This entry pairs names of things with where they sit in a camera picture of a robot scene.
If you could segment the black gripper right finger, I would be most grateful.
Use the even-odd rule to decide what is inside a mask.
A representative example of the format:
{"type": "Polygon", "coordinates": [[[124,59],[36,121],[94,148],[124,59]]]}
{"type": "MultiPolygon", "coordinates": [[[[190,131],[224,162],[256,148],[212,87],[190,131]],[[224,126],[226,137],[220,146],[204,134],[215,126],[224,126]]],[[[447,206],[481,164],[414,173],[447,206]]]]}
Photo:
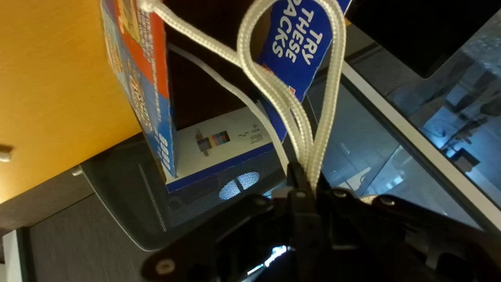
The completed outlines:
{"type": "Polygon", "coordinates": [[[318,184],[331,248],[370,282],[501,282],[501,239],[397,197],[318,184]]]}

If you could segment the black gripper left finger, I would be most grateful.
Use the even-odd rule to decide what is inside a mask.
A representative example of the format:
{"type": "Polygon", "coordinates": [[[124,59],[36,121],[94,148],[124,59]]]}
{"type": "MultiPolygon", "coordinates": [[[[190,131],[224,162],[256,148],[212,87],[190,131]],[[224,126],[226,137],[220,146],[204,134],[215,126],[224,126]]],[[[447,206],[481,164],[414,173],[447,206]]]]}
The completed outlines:
{"type": "Polygon", "coordinates": [[[314,193],[298,164],[289,167],[282,198],[238,200],[148,258],[141,277],[146,282],[235,281],[276,245],[293,248],[298,273],[306,272],[300,262],[317,251],[314,193]]]}

